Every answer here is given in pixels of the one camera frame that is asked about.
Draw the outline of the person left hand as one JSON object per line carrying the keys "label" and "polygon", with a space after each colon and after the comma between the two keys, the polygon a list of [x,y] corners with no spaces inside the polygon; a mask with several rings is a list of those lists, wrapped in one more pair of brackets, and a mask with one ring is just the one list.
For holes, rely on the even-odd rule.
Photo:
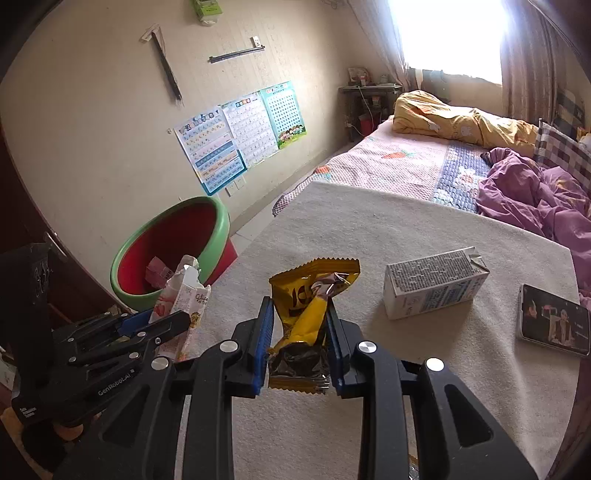
{"label": "person left hand", "polygon": [[53,428],[55,433],[65,442],[73,442],[84,432],[83,424],[74,427],[66,427],[59,423],[54,423]]}

